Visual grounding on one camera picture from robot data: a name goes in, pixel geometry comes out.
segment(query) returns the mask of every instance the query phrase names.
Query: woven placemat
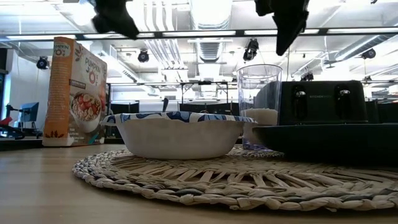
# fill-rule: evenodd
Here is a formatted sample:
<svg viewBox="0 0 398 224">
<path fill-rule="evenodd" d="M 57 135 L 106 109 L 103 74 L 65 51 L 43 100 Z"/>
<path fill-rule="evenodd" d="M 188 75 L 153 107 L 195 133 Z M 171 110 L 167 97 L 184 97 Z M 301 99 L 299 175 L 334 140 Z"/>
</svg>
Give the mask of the woven placemat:
<svg viewBox="0 0 398 224">
<path fill-rule="evenodd" d="M 288 162 L 278 152 L 245 151 L 202 161 L 159 161 L 127 149 L 78 161 L 73 173 L 99 188 L 185 205 L 228 205 L 233 210 L 398 208 L 398 173 Z"/>
</svg>

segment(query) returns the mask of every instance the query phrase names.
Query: pumpkin o's cereal box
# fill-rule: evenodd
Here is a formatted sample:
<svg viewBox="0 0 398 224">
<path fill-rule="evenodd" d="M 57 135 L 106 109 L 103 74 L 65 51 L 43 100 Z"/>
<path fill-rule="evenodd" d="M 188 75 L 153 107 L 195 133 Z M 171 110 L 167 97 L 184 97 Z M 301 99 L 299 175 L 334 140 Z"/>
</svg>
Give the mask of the pumpkin o's cereal box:
<svg viewBox="0 0 398 224">
<path fill-rule="evenodd" d="M 104 142 L 106 63 L 76 41 L 54 38 L 44 146 Z"/>
</svg>

